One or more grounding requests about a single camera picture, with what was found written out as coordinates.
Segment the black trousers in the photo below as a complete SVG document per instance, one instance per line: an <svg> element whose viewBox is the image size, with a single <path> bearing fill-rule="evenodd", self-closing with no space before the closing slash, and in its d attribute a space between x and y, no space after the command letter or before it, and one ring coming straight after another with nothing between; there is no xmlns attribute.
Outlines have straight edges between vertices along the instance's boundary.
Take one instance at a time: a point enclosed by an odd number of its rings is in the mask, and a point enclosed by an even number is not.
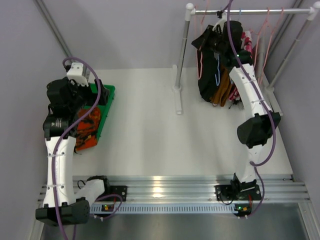
<svg viewBox="0 0 320 240"><path fill-rule="evenodd" d="M215 94L218 87L216 86L215 73L217 71L217 61L215 59L215 52L211 50L206 44L201 51L198 52L198 60L201 58L202 62L202 76L198 80L198 89L200 96L206 102L211 102L210 98ZM235 57L232 62L223 62L220 57L220 73L222 74L222 68L233 68L236 64Z"/></svg>

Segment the orange camouflage trousers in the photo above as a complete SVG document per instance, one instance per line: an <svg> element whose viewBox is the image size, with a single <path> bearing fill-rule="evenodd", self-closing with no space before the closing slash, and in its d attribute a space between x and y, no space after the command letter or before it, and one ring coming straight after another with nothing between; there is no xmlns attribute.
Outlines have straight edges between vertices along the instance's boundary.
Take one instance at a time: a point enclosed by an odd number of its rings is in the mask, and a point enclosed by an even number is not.
<svg viewBox="0 0 320 240"><path fill-rule="evenodd" d="M95 107L77 126L75 151L95 147L98 144L98 129L101 110Z"/></svg>

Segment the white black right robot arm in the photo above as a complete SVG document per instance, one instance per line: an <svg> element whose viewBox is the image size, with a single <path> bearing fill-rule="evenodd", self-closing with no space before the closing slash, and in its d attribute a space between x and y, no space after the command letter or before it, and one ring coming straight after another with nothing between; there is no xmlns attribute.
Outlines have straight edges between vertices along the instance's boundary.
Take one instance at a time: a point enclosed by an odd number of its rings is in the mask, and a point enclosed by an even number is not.
<svg viewBox="0 0 320 240"><path fill-rule="evenodd" d="M275 139L281 116L266 103L255 77L252 53L243 44L243 28L232 20L223 25L208 25L192 41L196 49L198 89L206 102L225 105L236 89L244 106L246 120L237 127L241 144L248 148L243 167L237 170L229 184L217 189L220 200L260 200L257 168L260 153L268 139Z"/></svg>

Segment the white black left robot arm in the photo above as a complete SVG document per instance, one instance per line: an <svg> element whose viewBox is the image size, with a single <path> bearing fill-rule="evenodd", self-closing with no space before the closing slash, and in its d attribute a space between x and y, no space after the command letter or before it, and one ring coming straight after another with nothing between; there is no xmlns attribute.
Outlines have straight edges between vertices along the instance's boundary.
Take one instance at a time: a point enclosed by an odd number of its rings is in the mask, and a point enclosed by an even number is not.
<svg viewBox="0 0 320 240"><path fill-rule="evenodd" d="M67 77L46 86L49 99L48 115L43 123L47 148L47 186L41 208L35 218L50 226L85 224L90 218L90 207L96 199L110 192L107 176L87 179L78 192L74 191L73 155L76 147L79 112L89 106L108 103L110 91L100 79L95 81L96 92L90 85L81 86Z"/></svg>

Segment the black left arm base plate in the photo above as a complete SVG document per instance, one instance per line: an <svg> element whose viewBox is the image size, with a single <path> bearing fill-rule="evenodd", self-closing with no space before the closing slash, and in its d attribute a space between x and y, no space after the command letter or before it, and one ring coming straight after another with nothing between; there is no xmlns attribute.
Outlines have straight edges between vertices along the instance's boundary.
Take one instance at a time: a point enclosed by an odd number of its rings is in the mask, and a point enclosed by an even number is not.
<svg viewBox="0 0 320 240"><path fill-rule="evenodd" d="M127 201L127 193L128 193L128 186L126 185L111 185L107 190L109 195L119 195L122 197L122 201Z"/></svg>

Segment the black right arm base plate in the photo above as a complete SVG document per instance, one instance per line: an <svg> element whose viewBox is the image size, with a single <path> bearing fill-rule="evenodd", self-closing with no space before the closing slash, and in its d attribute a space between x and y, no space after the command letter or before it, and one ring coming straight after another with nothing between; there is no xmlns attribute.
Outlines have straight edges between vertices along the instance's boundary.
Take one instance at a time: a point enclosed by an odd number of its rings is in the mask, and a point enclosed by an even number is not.
<svg viewBox="0 0 320 240"><path fill-rule="evenodd" d="M222 184L215 186L215 191L219 201L248 201L249 197L253 201L262 199L262 192L257 184L242 188L234 188L231 184Z"/></svg>

